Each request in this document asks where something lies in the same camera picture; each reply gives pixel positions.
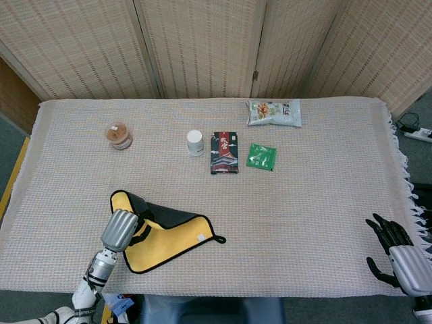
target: robot finger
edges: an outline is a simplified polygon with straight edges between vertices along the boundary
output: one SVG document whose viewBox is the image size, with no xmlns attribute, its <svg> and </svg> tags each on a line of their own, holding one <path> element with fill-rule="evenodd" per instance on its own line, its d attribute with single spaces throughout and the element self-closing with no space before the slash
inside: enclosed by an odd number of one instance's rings
<svg viewBox="0 0 432 324">
<path fill-rule="evenodd" d="M 366 219 L 366 223 L 367 223 L 367 225 L 371 226 L 373 231 L 375 232 L 375 234 L 377 234 L 378 240 L 381 243 L 381 245 L 383 246 L 386 255 L 390 255 L 389 248 L 390 248 L 390 246 L 392 246 L 392 243 L 391 243 L 390 239 L 388 238 L 387 234 L 383 231 L 382 228 L 379 227 L 378 224 L 371 221 L 370 219 Z"/>
<path fill-rule="evenodd" d="M 393 232 L 397 235 L 400 245 L 414 245 L 410 236 L 401 225 L 395 221 L 391 221 L 390 226 L 393 228 Z"/>
<path fill-rule="evenodd" d="M 366 262 L 372 274 L 375 276 L 375 278 L 377 278 L 380 281 L 384 281 L 385 283 L 392 285 L 395 288 L 400 287 L 398 279 L 396 279 L 396 277 L 394 277 L 393 275 L 382 273 L 381 270 L 378 269 L 377 265 L 375 264 L 374 260 L 371 257 L 368 256 L 366 258 Z"/>
<path fill-rule="evenodd" d="M 379 223 L 383 233 L 387 236 L 390 246 L 401 245 L 398 236 L 394 232 L 393 227 L 390 225 L 390 222 L 379 216 L 378 214 L 373 213 L 373 218 Z"/>
</svg>

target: power strip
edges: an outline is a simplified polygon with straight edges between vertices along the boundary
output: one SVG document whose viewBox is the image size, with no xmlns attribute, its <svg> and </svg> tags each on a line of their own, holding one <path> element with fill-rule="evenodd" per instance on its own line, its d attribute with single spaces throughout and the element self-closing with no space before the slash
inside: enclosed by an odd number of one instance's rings
<svg viewBox="0 0 432 324">
<path fill-rule="evenodd" d="M 424 140 L 425 142 L 432 143 L 432 138 L 428 137 L 432 134 L 432 130 L 427 128 L 420 128 L 420 130 L 414 133 L 404 133 L 406 137 L 415 138 L 416 140 Z"/>
</svg>

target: wall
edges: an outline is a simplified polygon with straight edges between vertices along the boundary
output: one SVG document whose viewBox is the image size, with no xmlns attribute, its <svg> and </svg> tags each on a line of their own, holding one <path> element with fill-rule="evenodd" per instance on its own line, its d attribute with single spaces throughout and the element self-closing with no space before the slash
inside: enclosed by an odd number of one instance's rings
<svg viewBox="0 0 432 324">
<path fill-rule="evenodd" d="M 431 86 L 432 1 L 351 0 L 303 95 L 378 97 L 397 117 Z"/>
<path fill-rule="evenodd" d="M 39 103 L 39 98 L 0 59 L 0 113 L 30 134 Z"/>
<path fill-rule="evenodd" d="M 0 48 L 44 100 L 159 98 L 137 30 L 130 1 L 0 2 Z"/>
<path fill-rule="evenodd" d="M 166 98 L 250 96 L 265 1 L 134 3 Z"/>
<path fill-rule="evenodd" d="M 272 0 L 265 13 L 252 97 L 296 98 L 342 0 Z"/>
</svg>

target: snack bag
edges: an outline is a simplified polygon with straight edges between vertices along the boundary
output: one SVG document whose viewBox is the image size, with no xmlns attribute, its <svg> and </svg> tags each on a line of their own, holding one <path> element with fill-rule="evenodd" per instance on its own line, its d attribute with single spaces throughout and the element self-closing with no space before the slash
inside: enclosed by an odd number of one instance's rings
<svg viewBox="0 0 432 324">
<path fill-rule="evenodd" d="M 275 160 L 276 148 L 252 143 L 250 145 L 246 165 L 248 167 L 257 167 L 258 169 L 273 171 Z"/>
<path fill-rule="evenodd" d="M 300 116 L 300 100 L 294 99 L 285 103 L 263 103 L 248 100 L 248 125 L 286 125 L 302 127 Z"/>
</svg>

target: robotic arm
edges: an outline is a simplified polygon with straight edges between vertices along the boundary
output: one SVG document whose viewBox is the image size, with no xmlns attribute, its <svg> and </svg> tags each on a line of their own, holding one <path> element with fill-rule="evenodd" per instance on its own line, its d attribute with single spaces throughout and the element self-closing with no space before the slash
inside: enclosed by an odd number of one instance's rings
<svg viewBox="0 0 432 324">
<path fill-rule="evenodd" d="M 111 216 L 101 238 L 105 248 L 93 257 L 72 296 L 75 310 L 61 307 L 46 317 L 14 324 L 91 324 L 100 293 L 117 261 L 117 253 L 129 245 L 137 225 L 138 216 L 128 211 L 118 209 Z"/>
<path fill-rule="evenodd" d="M 381 281 L 400 288 L 403 293 L 414 297 L 415 317 L 421 323 L 432 324 L 432 268 L 421 248 L 414 246 L 405 229 L 395 221 L 387 221 L 373 214 L 377 223 L 366 219 L 378 236 L 389 257 L 394 275 L 380 272 L 374 260 L 368 257 L 367 264 L 372 274 Z"/>
</svg>

